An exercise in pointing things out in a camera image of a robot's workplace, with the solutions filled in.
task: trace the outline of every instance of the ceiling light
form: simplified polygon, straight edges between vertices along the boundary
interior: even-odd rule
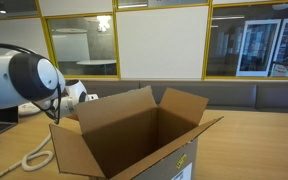
[[[118,6],[119,9],[122,9],[122,8],[137,8],[137,7],[147,7],[147,4],[134,4],[134,5],[120,5],[120,6]]]
[[[1,14],[5,14],[6,13],[6,9],[5,9],[5,6],[2,2],[0,2],[0,13]]]
[[[100,22],[98,25],[98,31],[106,31],[106,29],[110,28],[108,21],[111,19],[111,16],[97,16],[97,20]]]
[[[232,15],[232,16],[213,16],[212,20],[223,20],[223,19],[243,19],[244,15]]]
[[[60,28],[56,29],[56,32],[59,33],[69,33],[69,34],[79,34],[79,33],[86,33],[86,29],[76,29],[76,28]]]

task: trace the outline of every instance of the white wall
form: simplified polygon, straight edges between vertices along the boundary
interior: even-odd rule
[[[148,7],[206,3],[206,0],[148,0]]]
[[[122,79],[201,79],[208,7],[117,13]]]
[[[112,0],[39,0],[43,16],[112,12]]]
[[[0,43],[28,48],[49,58],[39,18],[0,20]]]
[[[232,4],[232,3],[247,3],[247,2],[261,2],[274,0],[213,0],[213,4]]]

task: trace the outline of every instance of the open cardboard box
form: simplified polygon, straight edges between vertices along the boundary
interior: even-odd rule
[[[50,125],[60,172],[90,179],[194,179],[197,137],[208,99],[151,87],[77,105],[82,135]]]

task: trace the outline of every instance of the table surface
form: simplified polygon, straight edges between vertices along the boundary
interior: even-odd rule
[[[103,59],[103,60],[83,60],[78,61],[76,64],[79,65],[107,65],[107,64],[115,64],[115,59]]]
[[[199,137],[195,179],[288,179],[288,114],[206,110],[201,123],[224,116]],[[0,171],[35,149],[49,134],[52,123],[43,113],[21,118],[0,135]],[[80,132],[78,121],[63,118],[62,127]],[[43,150],[52,150],[50,141]],[[40,163],[39,157],[30,164]],[[2,179],[85,179],[60,174],[56,158],[34,172],[21,167]]]

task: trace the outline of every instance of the box label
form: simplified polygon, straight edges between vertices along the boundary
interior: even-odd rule
[[[185,162],[186,158],[187,158],[187,155],[183,154],[182,157],[180,158],[180,160],[178,160],[178,162],[176,163],[177,169],[181,168],[181,166]]]
[[[171,180],[191,180],[192,163],[186,166],[181,172],[174,176]]]

